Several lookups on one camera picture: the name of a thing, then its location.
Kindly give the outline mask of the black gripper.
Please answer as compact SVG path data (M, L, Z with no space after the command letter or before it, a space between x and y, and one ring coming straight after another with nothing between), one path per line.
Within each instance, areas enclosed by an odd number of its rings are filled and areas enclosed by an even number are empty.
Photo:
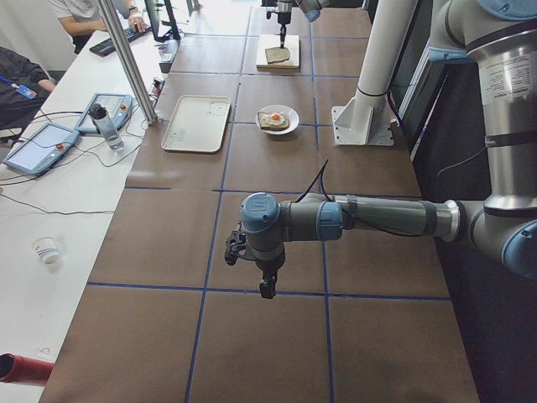
M279 43L281 47L284 47L286 34L287 34L287 25L281 24L280 31L279 31Z
M259 282L259 290L262 298L273 299L276 295L277 271L264 270L263 277Z

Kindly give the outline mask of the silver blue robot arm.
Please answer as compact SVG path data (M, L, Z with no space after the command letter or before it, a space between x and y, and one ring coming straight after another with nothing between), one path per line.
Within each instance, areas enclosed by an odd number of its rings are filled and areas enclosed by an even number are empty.
M279 39L280 48L283 49L286 40L287 26L291 22L293 6L298 7L306 19L312 23L321 15L321 10L330 4L329 0L278 0L274 1L272 13L278 15L280 24Z
M483 201L404 201L305 191L294 201L266 192L245 198L224 259L253 261L261 296L276 293L284 246L329 241L346 230L462 241L526 278L536 276L536 4L533 1L436 1L429 57L474 62L472 102L441 100L430 127L444 140L469 139L487 156Z

